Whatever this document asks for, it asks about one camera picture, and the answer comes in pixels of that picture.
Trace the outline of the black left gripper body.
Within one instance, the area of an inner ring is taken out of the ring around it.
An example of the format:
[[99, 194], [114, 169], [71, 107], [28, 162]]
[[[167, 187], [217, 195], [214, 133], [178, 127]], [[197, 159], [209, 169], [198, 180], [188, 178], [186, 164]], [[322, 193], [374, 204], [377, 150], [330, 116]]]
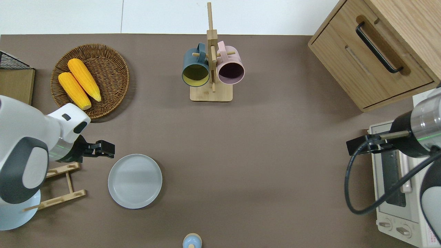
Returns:
[[98, 157], [96, 148], [98, 143], [88, 143], [82, 135], [79, 135], [69, 152], [69, 162], [82, 162], [83, 157]]

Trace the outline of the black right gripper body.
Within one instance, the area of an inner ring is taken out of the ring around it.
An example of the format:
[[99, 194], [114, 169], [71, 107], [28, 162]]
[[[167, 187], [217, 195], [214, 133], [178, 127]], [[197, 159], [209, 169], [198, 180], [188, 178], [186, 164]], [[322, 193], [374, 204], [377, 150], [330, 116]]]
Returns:
[[382, 153], [395, 150], [395, 146], [388, 141], [392, 134], [383, 132], [379, 134], [367, 134], [366, 140], [371, 140], [365, 147], [366, 153]]

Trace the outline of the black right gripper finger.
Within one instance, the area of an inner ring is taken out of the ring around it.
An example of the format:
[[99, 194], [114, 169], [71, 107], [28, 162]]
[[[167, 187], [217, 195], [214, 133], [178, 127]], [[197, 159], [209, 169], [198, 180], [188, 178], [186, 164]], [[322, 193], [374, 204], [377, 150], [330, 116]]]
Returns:
[[[347, 147], [347, 151], [349, 156], [352, 156], [356, 150], [359, 148], [359, 146], [361, 146], [365, 141], [367, 141], [370, 137], [369, 136], [360, 136], [351, 140], [348, 140], [346, 142], [346, 147]], [[371, 152], [371, 145], [368, 144], [367, 146], [365, 146], [364, 148], [362, 148], [360, 150], [359, 154], [366, 154], [366, 153], [370, 153]]]

